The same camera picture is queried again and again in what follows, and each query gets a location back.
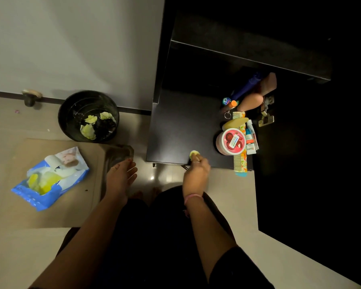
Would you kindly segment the colourful patterned comb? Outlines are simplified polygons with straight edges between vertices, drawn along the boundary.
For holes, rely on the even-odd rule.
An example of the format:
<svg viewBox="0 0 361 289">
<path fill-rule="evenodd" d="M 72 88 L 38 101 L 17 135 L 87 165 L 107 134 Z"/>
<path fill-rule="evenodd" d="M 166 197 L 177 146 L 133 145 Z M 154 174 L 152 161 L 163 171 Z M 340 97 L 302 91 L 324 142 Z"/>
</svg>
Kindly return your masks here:
<svg viewBox="0 0 361 289">
<path fill-rule="evenodd" d="M 233 119 L 245 119 L 244 123 L 241 124 L 241 126 L 238 127 L 238 129 L 242 132 L 242 134 L 245 136 L 245 130 L 246 130 L 246 124 L 249 121 L 248 117 L 245 117 L 245 112 L 239 112 L 234 111 L 232 113 Z M 234 171 L 236 175 L 241 177 L 247 176 L 247 150 L 246 150 L 246 139 L 244 141 L 244 150 L 240 155 L 234 155 L 233 156 L 233 164 L 234 164 Z"/>
</svg>

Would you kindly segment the round jar with red label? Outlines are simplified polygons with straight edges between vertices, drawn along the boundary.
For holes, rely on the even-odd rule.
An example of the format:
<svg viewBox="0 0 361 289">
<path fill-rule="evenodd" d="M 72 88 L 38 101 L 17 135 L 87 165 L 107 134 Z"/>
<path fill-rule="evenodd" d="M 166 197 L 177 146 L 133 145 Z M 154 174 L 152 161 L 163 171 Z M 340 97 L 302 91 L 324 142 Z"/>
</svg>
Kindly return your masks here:
<svg viewBox="0 0 361 289">
<path fill-rule="evenodd" d="M 216 148 L 222 155 L 240 155 L 245 151 L 245 147 L 245 134 L 240 129 L 229 128 L 216 138 Z"/>
</svg>

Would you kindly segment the yellow oval soap case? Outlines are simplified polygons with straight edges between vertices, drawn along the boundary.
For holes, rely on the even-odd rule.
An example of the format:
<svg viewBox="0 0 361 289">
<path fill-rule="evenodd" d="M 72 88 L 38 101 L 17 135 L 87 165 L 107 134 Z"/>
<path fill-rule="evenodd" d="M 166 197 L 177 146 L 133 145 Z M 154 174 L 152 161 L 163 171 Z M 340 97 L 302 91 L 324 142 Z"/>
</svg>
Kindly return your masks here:
<svg viewBox="0 0 361 289">
<path fill-rule="evenodd" d="M 222 125 L 222 131 L 226 131 L 228 129 L 240 129 L 240 127 L 246 125 L 248 121 L 249 121 L 248 117 L 239 117 L 232 119 Z"/>
</svg>

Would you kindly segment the beige floor mat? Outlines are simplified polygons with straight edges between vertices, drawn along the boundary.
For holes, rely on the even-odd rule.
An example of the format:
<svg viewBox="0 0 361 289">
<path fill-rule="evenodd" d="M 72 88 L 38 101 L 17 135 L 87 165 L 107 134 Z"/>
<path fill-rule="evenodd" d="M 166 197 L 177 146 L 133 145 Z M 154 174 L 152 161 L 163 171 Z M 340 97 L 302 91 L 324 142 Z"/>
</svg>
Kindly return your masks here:
<svg viewBox="0 0 361 289">
<path fill-rule="evenodd" d="M 10 192 L 10 187 L 25 177 L 26 171 L 32 164 L 36 164 L 37 159 L 75 146 L 89 164 L 89 175 L 52 204 L 51 208 L 37 212 L 19 195 Z M 104 195 L 109 169 L 117 162 L 133 156 L 134 149 L 128 145 L 25 139 L 16 148 L 10 163 L 0 210 L 0 225 L 7 229 L 79 227 Z"/>
</svg>

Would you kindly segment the black cabinet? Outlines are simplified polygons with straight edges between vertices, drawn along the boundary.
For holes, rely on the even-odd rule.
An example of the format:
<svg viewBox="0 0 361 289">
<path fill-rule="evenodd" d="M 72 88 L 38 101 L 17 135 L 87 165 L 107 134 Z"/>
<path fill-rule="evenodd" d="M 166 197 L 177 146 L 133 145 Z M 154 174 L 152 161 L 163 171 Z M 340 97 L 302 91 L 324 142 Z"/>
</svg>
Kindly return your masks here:
<svg viewBox="0 0 361 289">
<path fill-rule="evenodd" d="M 258 229 L 361 285 L 361 0 L 165 0 L 147 160 L 232 170 L 222 99 L 255 72 Z"/>
</svg>

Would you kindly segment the person's right forearm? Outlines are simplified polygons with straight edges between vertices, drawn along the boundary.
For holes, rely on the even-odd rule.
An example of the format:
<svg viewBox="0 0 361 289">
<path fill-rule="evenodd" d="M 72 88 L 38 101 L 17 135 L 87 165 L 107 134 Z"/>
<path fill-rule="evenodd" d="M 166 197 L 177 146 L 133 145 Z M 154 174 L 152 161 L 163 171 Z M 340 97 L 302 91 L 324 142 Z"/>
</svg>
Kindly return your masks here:
<svg viewBox="0 0 361 289">
<path fill-rule="evenodd" d="M 204 199 L 191 198 L 186 205 L 202 267 L 210 280 L 218 260 L 237 247 L 235 240 L 222 228 Z"/>
</svg>

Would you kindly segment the white and blue tube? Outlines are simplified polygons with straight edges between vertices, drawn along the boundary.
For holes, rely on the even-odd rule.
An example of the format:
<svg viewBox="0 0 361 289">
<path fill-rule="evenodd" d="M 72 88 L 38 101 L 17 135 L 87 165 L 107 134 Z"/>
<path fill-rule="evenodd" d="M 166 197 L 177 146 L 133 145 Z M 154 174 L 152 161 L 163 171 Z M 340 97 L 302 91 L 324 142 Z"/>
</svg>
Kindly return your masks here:
<svg viewBox="0 0 361 289">
<path fill-rule="evenodd" d="M 245 139 L 246 139 L 247 154 L 248 155 L 256 154 L 256 151 L 259 150 L 259 145 L 256 139 L 255 130 L 252 125 L 252 121 L 250 119 L 246 122 Z"/>
</svg>

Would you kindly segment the blue and white wipes packet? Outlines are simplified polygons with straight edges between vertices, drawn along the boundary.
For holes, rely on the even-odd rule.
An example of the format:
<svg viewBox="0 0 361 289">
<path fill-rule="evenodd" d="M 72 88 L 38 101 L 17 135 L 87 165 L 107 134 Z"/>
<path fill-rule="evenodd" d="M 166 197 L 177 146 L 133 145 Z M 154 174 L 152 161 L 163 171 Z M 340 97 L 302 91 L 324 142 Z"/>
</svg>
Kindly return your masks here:
<svg viewBox="0 0 361 289">
<path fill-rule="evenodd" d="M 27 171 L 26 179 L 13 187 L 11 192 L 36 211 L 43 211 L 81 182 L 89 170 L 78 146 L 75 146 L 45 157 Z"/>
</svg>

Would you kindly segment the person's left hand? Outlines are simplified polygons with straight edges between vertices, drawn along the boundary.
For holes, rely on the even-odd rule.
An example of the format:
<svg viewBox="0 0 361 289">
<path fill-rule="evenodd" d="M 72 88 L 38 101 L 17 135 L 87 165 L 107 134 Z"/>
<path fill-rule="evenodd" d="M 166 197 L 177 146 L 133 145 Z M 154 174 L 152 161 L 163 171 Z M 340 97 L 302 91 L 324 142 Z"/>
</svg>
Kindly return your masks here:
<svg viewBox="0 0 361 289">
<path fill-rule="evenodd" d="M 106 175 L 106 192 L 104 199 L 112 202 L 115 207 L 122 208 L 126 205 L 128 178 L 136 174 L 138 171 L 137 167 L 131 170 L 120 170 L 120 163 L 117 163 L 110 168 Z"/>
</svg>

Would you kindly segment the black round trash bin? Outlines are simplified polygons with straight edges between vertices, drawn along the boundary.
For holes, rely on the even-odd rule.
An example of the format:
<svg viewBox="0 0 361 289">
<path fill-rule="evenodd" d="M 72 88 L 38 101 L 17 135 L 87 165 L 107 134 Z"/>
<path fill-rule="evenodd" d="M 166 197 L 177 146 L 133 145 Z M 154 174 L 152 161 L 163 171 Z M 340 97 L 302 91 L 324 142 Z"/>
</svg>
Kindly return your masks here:
<svg viewBox="0 0 361 289">
<path fill-rule="evenodd" d="M 116 124 L 110 119 L 101 120 L 101 112 L 111 113 Z M 89 140 L 80 133 L 80 126 L 87 124 L 84 120 L 89 115 L 98 117 L 93 124 L 95 140 Z M 63 102 L 58 112 L 58 123 L 61 130 L 74 141 L 105 143 L 116 136 L 119 111 L 116 103 L 107 95 L 97 91 L 80 91 Z"/>
</svg>

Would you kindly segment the pink wristband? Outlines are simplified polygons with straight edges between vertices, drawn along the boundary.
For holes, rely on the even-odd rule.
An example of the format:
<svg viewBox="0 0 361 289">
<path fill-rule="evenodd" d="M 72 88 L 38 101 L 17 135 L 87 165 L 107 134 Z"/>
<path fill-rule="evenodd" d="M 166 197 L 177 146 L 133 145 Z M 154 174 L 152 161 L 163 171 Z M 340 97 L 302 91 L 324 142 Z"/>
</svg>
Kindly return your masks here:
<svg viewBox="0 0 361 289">
<path fill-rule="evenodd" d="M 200 194 L 196 194 L 196 193 L 194 193 L 194 194 L 188 194 L 188 195 L 184 198 L 184 205 L 186 206 L 186 205 L 187 205 L 187 202 L 188 202 L 191 198 L 194 198 L 194 197 L 196 197 L 196 198 L 202 198 L 202 199 L 203 199 L 203 196 L 200 195 Z"/>
</svg>

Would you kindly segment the metal cabinet hinge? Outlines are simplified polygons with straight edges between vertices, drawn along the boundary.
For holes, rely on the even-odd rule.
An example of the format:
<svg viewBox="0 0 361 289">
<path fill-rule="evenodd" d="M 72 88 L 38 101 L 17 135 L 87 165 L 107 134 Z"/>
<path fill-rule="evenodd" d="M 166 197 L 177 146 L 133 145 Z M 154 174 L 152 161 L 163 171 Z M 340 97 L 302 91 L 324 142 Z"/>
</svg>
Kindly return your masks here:
<svg viewBox="0 0 361 289">
<path fill-rule="evenodd" d="M 263 127 L 274 123 L 274 116 L 268 112 L 269 105 L 274 104 L 274 96 L 264 97 L 261 104 L 260 113 L 261 119 L 258 121 L 258 126 Z"/>
</svg>

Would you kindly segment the pinkish brown bottle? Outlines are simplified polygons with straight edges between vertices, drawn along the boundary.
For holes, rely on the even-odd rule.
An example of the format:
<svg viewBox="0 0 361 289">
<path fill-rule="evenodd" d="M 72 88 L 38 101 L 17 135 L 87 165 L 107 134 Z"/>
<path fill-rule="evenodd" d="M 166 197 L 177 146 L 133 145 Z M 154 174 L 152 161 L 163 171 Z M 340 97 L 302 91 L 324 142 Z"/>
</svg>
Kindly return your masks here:
<svg viewBox="0 0 361 289">
<path fill-rule="evenodd" d="M 262 79 L 257 86 L 257 93 L 262 96 L 274 91 L 277 88 L 277 79 L 274 72 L 270 72 L 267 77 Z"/>
</svg>

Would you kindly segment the metal door stopper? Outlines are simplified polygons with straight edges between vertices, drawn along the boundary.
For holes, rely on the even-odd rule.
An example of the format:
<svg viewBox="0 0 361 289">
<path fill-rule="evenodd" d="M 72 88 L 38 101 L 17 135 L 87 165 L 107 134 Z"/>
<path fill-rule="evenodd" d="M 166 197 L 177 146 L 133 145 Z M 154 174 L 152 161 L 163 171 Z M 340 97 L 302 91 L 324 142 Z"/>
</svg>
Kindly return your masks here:
<svg viewBox="0 0 361 289">
<path fill-rule="evenodd" d="M 22 90 L 22 94 L 24 96 L 24 104 L 27 107 L 33 107 L 36 102 L 43 98 L 43 94 L 41 92 L 31 89 Z"/>
</svg>

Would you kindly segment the tan rounded bottle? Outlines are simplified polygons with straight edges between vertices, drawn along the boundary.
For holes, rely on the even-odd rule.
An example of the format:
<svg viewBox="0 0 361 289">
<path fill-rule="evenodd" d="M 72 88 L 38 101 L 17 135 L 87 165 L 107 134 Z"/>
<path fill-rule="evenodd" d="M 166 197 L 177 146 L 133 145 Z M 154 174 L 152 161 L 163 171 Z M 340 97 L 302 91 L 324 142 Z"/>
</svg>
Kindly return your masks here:
<svg viewBox="0 0 361 289">
<path fill-rule="evenodd" d="M 259 107 L 263 103 L 264 97 L 260 93 L 248 94 L 237 106 L 237 111 L 246 112 Z"/>
</svg>

